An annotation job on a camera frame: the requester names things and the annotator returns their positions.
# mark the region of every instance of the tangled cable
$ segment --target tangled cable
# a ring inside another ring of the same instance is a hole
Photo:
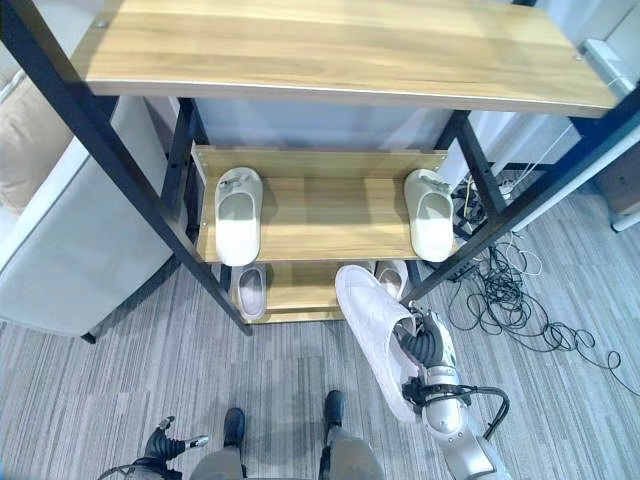
[[[505,252],[500,251],[501,246],[506,246]],[[510,248],[515,248],[520,255],[524,265],[522,268],[510,261],[507,256]],[[596,346],[591,332],[571,328],[563,322],[549,321],[542,304],[523,291],[523,275],[527,274],[526,253],[530,252],[514,246],[513,237],[510,242],[499,242],[489,247],[488,254],[479,260],[468,277],[468,282],[475,290],[467,296],[466,301],[473,321],[470,325],[462,325],[454,321],[451,315],[451,306],[462,288],[463,280],[459,280],[447,308],[451,324],[463,331],[480,327],[489,335],[506,333],[512,340],[534,352],[575,350],[590,364],[608,370],[620,385],[640,397],[640,393],[629,387],[615,372],[622,364],[620,353],[609,351],[604,363],[594,360],[587,354]]]

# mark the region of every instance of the gray striped carpet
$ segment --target gray striped carpet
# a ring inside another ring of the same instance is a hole
[[[640,225],[614,234],[604,200],[581,189],[520,241],[544,261],[527,279],[552,320],[590,329],[640,388]],[[441,313],[455,286],[424,299]],[[468,318],[465,290],[452,314]],[[445,479],[433,441],[400,425],[343,322],[240,334],[189,273],[170,262],[100,327],[96,346],[0,324],[0,454],[5,479],[94,479],[127,463],[160,418],[212,444],[174,463],[185,478],[221,443],[226,409],[248,414],[252,477],[316,476],[322,400],[347,392],[346,427],[371,442],[389,479]],[[495,435],[514,478],[640,478],[640,399],[574,353],[526,351],[505,336],[452,331],[464,381],[495,385],[511,413]],[[477,402],[484,420],[497,405]]]

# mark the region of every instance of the sofa cushion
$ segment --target sofa cushion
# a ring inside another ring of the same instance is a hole
[[[71,138],[49,102],[23,78],[0,104],[0,202],[22,213]]]

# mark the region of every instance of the white slipper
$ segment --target white slipper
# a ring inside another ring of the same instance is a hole
[[[411,246],[423,260],[442,262],[453,245],[451,190],[437,173],[414,170],[404,181]]]
[[[393,298],[402,298],[407,286],[409,272],[404,260],[384,260],[378,262],[376,278]]]
[[[267,311],[267,269],[252,263],[231,269],[232,296],[245,320],[258,320]]]
[[[402,385],[409,377],[418,376],[419,369],[403,353],[393,335],[393,327],[399,321],[415,335],[411,314],[373,275],[355,265],[338,270],[336,294],[391,412],[402,422],[418,422],[419,417],[402,397]]]
[[[216,250],[231,267],[248,265],[260,251],[262,180],[252,169],[232,168],[216,186]]]

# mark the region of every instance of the wooden shelf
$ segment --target wooden shelf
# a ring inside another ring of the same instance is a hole
[[[318,322],[343,319],[335,291],[336,262],[267,265],[267,314],[250,323]],[[235,291],[231,292],[233,301]]]
[[[344,316],[340,310],[268,313],[259,320],[252,320],[247,323],[251,325],[262,325],[272,323],[324,322],[327,320],[344,320]]]
[[[72,61],[100,95],[584,117],[615,104],[543,11],[489,1],[107,0]]]
[[[339,310],[336,262],[276,263],[267,266],[269,313]]]
[[[234,166],[253,166],[262,177],[258,261],[417,258],[411,248],[404,178],[415,168],[436,169],[444,160],[442,152],[371,152],[351,158],[347,152],[319,154],[323,161],[313,152],[200,148],[207,174],[198,239],[204,260],[219,261],[215,187],[219,175]],[[364,169],[373,178],[357,178]],[[327,178],[336,172],[344,178]]]

